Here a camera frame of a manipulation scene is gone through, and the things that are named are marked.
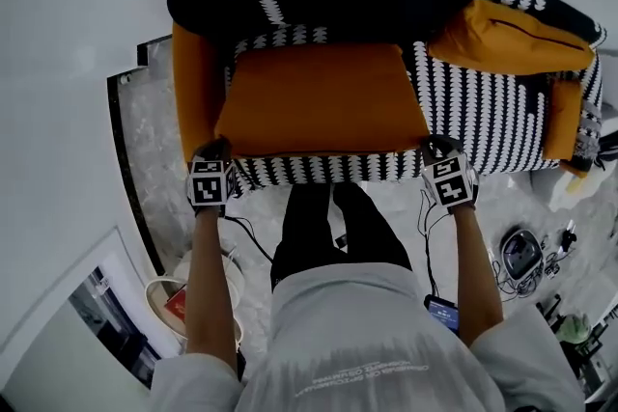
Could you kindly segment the grey white patterned blanket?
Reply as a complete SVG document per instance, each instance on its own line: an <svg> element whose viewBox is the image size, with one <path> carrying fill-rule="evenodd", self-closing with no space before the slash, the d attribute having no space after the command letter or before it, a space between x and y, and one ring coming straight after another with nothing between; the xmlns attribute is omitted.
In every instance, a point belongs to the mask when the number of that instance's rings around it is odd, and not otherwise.
<svg viewBox="0 0 618 412"><path fill-rule="evenodd" d="M600 109L584 99L581 102L580 118L576 132L576 144L571 165L581 173L588 173L600 150L602 127Z"/></svg>

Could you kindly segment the white round side table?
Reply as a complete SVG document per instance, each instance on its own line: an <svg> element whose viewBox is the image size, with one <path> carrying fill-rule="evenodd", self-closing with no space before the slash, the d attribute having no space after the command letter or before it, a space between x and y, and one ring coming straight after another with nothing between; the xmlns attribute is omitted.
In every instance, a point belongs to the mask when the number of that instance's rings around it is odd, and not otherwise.
<svg viewBox="0 0 618 412"><path fill-rule="evenodd" d="M243 340L243 324L237 317L236 309L244 295L245 278L236 261L236 249L222 253L222 265L226 275L228 291L233 309L236 349ZM163 275L150 280L144 289L144 296L152 313L178 338L186 340L184 321L177 319L164 307L167 300L180 288L187 286L191 252L187 252L171 275Z"/></svg>

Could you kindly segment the red book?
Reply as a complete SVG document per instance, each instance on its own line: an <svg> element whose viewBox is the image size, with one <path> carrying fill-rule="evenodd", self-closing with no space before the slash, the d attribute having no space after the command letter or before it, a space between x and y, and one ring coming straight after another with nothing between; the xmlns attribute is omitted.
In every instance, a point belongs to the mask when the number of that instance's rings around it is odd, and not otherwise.
<svg viewBox="0 0 618 412"><path fill-rule="evenodd" d="M184 321L185 320L185 298L186 298L186 289L185 287L177 290L165 303L165 309L175 316L177 319Z"/></svg>

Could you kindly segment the person's left forearm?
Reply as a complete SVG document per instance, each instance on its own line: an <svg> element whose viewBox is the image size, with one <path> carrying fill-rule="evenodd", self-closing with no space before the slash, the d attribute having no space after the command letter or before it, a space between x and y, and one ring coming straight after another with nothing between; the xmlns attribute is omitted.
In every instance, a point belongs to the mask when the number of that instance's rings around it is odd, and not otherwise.
<svg viewBox="0 0 618 412"><path fill-rule="evenodd" d="M216 208L205 208L196 216L185 299L186 351L216 357L235 370L235 326L218 216Z"/></svg>

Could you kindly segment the green bag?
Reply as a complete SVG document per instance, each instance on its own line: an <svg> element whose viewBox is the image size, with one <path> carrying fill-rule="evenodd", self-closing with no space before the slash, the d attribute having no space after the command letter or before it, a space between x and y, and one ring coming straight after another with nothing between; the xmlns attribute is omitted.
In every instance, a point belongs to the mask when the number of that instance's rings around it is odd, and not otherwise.
<svg viewBox="0 0 618 412"><path fill-rule="evenodd" d="M573 345L584 343L590 336L591 324L587 314L566 315L555 335L563 343Z"/></svg>

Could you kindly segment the person's right forearm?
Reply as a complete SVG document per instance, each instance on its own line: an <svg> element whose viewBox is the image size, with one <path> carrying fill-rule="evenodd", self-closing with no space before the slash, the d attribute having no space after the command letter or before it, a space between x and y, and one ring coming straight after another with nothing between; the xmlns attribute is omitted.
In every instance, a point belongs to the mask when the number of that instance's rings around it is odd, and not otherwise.
<svg viewBox="0 0 618 412"><path fill-rule="evenodd" d="M503 321L500 293L475 209L454 206L458 250L460 337L471 347L485 332Z"/></svg>

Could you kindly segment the round black grey device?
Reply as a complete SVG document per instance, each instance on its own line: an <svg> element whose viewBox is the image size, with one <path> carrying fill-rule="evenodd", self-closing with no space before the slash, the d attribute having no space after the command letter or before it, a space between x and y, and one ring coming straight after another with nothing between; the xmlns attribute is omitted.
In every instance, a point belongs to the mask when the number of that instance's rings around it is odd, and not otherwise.
<svg viewBox="0 0 618 412"><path fill-rule="evenodd" d="M520 282L543 263L544 254L534 233L515 226L501 240L500 259L507 275L514 282Z"/></svg>

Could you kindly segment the black phone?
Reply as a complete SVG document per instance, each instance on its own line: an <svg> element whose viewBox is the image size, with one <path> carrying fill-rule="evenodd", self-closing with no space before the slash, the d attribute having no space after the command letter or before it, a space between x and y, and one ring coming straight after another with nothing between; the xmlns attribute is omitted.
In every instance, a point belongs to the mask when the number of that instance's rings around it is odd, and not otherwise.
<svg viewBox="0 0 618 412"><path fill-rule="evenodd" d="M455 335L459 335L459 309L455 303L428 294L424 306L431 316L447 327Z"/></svg>

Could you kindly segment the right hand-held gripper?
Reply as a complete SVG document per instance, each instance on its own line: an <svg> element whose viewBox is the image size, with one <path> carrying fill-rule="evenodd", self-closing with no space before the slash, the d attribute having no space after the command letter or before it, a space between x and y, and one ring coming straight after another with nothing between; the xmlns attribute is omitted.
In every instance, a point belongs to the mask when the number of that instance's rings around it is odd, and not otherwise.
<svg viewBox="0 0 618 412"><path fill-rule="evenodd" d="M449 212L456 206L475 207L479 176L466 155L462 143L446 135L430 135L420 147L424 169L422 178L434 201Z"/></svg>

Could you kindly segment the person's black trousers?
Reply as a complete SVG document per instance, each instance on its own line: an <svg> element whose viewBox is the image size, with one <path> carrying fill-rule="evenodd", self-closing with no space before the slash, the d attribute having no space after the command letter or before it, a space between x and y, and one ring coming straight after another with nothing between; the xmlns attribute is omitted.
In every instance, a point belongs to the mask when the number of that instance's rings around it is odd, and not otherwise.
<svg viewBox="0 0 618 412"><path fill-rule="evenodd" d="M330 204L343 213L347 250L334 243L327 214ZM356 183L293 186L275 249L270 282L313 268L343 263L390 263L411 270L407 251L370 196Z"/></svg>

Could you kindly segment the orange cushion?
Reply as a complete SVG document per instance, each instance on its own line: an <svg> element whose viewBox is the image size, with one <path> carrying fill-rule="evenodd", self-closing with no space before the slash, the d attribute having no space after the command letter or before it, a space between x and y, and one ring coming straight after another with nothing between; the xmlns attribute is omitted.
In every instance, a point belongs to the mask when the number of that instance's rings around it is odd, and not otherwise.
<svg viewBox="0 0 618 412"><path fill-rule="evenodd" d="M387 43L242 53L215 132L246 158L408 151L429 135L402 51Z"/></svg>
<svg viewBox="0 0 618 412"><path fill-rule="evenodd" d="M513 75L581 70L595 58L580 37L489 0L474 0L455 14L427 51L461 68Z"/></svg>
<svg viewBox="0 0 618 412"><path fill-rule="evenodd" d="M582 88L576 80L555 79L551 84L544 159L570 160L579 126Z"/></svg>

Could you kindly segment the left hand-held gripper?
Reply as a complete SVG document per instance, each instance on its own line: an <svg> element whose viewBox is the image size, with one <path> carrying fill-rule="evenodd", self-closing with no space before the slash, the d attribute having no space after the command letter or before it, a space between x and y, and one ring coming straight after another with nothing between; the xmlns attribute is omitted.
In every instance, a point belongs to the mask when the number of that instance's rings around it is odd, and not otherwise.
<svg viewBox="0 0 618 412"><path fill-rule="evenodd" d="M195 214L225 206L236 193L236 175L227 140L215 139L198 148L189 164L186 192Z"/></svg>

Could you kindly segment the person's white t-shirt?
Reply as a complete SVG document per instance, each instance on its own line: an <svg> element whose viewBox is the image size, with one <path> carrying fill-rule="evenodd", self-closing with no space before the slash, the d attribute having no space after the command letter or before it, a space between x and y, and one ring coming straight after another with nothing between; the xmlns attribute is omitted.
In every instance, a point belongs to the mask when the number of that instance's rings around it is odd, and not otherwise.
<svg viewBox="0 0 618 412"><path fill-rule="evenodd" d="M273 293L270 331L246 383L209 355L158 362L153 412L585 412L536 308L465 344L397 265L329 265L286 278Z"/></svg>

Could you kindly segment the white framed glass door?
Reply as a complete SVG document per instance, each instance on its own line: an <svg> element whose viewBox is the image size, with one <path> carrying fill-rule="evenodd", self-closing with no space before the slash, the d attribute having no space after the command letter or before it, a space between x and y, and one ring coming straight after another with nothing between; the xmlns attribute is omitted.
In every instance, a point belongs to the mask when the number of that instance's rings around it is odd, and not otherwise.
<svg viewBox="0 0 618 412"><path fill-rule="evenodd" d="M146 386L104 348L69 301L97 268L149 343L164 353L177 350L147 306L119 231L112 230L52 284L3 344L0 398L14 412L149 412Z"/></svg>

